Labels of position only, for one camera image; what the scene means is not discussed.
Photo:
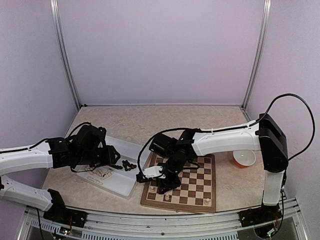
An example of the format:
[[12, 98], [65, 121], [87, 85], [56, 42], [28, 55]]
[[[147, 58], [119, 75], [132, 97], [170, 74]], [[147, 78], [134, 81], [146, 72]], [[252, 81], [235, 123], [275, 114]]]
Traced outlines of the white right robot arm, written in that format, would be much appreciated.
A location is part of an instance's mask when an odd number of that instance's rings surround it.
[[185, 128], [179, 139], [164, 132], [156, 134], [149, 150], [167, 159], [158, 164], [155, 171], [160, 194], [181, 185], [178, 174], [188, 161], [220, 152], [260, 151], [265, 171], [261, 206], [242, 211], [241, 217], [249, 223], [282, 217], [279, 201], [289, 165], [287, 139], [268, 114], [259, 117], [256, 121], [227, 128]]

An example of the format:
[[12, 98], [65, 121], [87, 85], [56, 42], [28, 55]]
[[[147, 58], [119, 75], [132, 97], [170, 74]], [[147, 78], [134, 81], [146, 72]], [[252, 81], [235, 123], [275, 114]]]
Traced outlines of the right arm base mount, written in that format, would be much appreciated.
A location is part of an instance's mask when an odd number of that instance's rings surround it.
[[279, 204], [274, 206], [261, 205], [260, 207], [249, 208], [238, 213], [243, 228], [274, 221], [280, 219], [282, 215]]

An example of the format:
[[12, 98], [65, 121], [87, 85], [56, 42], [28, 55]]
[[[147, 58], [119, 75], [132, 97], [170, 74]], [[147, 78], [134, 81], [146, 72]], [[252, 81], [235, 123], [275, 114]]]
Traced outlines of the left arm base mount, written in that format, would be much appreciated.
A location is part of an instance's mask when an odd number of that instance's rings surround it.
[[71, 227], [83, 228], [87, 213], [81, 210], [75, 210], [65, 207], [64, 205], [53, 204], [48, 211], [45, 211], [43, 218]]

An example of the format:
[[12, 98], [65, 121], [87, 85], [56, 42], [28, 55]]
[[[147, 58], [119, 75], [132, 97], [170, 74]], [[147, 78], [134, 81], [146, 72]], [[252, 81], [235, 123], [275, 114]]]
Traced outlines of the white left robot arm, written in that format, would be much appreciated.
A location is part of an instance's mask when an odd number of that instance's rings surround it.
[[49, 138], [38, 145], [9, 149], [0, 153], [0, 198], [47, 212], [63, 223], [70, 211], [58, 191], [38, 189], [8, 177], [8, 174], [31, 169], [57, 169], [89, 166], [96, 169], [115, 165], [120, 153], [107, 145], [103, 137], [77, 140], [75, 137]]

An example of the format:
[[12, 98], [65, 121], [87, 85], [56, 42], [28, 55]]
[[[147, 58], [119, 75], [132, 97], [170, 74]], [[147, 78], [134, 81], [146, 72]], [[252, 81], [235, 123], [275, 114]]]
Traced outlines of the white plastic divided tray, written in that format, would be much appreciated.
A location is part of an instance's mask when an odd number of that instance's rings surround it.
[[[105, 141], [107, 145], [114, 146], [115, 149], [120, 153], [120, 159], [117, 161], [117, 165], [122, 165], [122, 161], [128, 160], [132, 164], [137, 164], [138, 155], [142, 149], [141, 145], [120, 140], [111, 136], [106, 136]], [[139, 169], [136, 167], [131, 171], [125, 171], [124, 169], [118, 170], [110, 166], [103, 166], [97, 169], [110, 169], [114, 173], [111, 177], [105, 180], [103, 185], [97, 185], [86, 179], [89, 176], [89, 172], [92, 170], [87, 165], [81, 165], [76, 167], [77, 176], [89, 184], [107, 191], [111, 194], [129, 200], [133, 194], [133, 191], [137, 185], [136, 174], [139, 173]]]

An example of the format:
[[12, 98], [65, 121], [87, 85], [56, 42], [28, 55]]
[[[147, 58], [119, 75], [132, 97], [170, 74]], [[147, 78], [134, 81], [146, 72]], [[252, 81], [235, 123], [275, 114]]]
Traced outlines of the wooden chess board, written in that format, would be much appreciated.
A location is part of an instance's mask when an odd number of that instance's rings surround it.
[[[144, 184], [140, 204], [144, 207], [158, 208], [190, 213], [216, 212], [216, 161], [213, 154], [199, 157], [196, 161], [200, 168], [186, 169], [178, 174], [181, 185], [165, 194], [159, 194], [157, 182], [150, 181]], [[210, 199], [208, 205], [204, 199]]]

